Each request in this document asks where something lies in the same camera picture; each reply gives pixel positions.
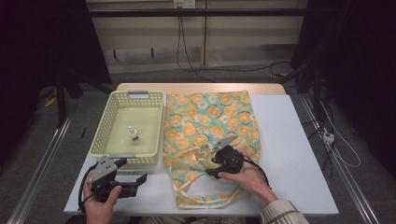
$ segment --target yellow plastic basket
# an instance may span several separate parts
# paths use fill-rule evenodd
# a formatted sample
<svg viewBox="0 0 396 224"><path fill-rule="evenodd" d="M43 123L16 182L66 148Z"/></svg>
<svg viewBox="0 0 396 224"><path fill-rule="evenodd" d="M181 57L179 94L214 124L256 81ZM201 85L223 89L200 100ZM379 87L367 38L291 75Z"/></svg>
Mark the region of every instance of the yellow plastic basket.
<svg viewBox="0 0 396 224"><path fill-rule="evenodd" d="M158 162L163 131L163 93L113 91L93 138L90 155L97 160L127 158L125 166L151 166ZM137 130L134 144L129 127Z"/></svg>

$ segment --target floral pattern fabric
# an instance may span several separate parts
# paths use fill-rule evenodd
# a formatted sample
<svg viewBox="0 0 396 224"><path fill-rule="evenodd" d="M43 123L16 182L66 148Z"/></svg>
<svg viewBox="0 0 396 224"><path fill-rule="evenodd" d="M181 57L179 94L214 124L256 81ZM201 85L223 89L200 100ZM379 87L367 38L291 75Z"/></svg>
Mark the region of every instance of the floral pattern fabric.
<svg viewBox="0 0 396 224"><path fill-rule="evenodd" d="M164 120L163 160L172 177L177 206L216 208L236 200L228 194L191 196L192 181L219 166L210 153L218 140L237 135L230 146L258 161L261 152L258 122L247 91L168 94Z"/></svg>

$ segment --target sleeve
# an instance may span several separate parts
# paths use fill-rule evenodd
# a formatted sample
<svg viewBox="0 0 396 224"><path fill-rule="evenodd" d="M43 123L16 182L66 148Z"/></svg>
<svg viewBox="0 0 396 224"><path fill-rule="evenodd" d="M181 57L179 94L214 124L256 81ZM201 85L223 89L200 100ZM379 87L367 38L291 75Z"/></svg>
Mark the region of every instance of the sleeve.
<svg viewBox="0 0 396 224"><path fill-rule="evenodd" d="M308 221L289 201L277 200L264 207L261 213L262 224L289 223L305 224Z"/></svg>

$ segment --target white table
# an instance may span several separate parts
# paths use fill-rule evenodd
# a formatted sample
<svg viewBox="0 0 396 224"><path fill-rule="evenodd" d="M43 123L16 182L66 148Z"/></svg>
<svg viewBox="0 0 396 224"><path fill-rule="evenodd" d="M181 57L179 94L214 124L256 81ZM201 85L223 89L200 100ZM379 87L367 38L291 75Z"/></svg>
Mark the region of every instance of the white table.
<svg viewBox="0 0 396 224"><path fill-rule="evenodd" d="M251 95L251 102L260 125L262 153L259 165L268 175L277 197L292 201L306 216L338 214L289 96ZM95 159L87 155L77 184L64 208L66 213L79 213L79 185L86 170L94 163ZM117 179L123 182L134 181L127 175L118 175ZM202 176L192 184L189 193L226 191L232 186L228 181ZM163 160L149 171L147 182L139 187L136 197L119 199L114 207L115 214L120 216L251 217L257 216L261 210L261 203L253 195L219 209L179 209L171 177L165 170Z"/></svg>

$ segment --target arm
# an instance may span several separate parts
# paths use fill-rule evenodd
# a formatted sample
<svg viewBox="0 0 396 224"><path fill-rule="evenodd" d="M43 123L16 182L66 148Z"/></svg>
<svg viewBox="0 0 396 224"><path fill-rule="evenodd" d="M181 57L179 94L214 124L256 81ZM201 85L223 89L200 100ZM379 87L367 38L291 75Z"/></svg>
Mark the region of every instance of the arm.
<svg viewBox="0 0 396 224"><path fill-rule="evenodd" d="M238 174L220 172L219 177L232 180L260 199L264 206L261 213L262 223L308 223L290 202L276 197L254 165L244 162Z"/></svg>
<svg viewBox="0 0 396 224"><path fill-rule="evenodd" d="M89 179L91 178L90 173L85 180L83 193L85 203L85 212L87 216L87 223L94 224L108 224L111 221L113 216L113 206L117 203L117 199L121 193L121 186L116 186L113 190L111 190L110 195L105 203L99 203L95 200L92 195L91 186L89 183Z"/></svg>

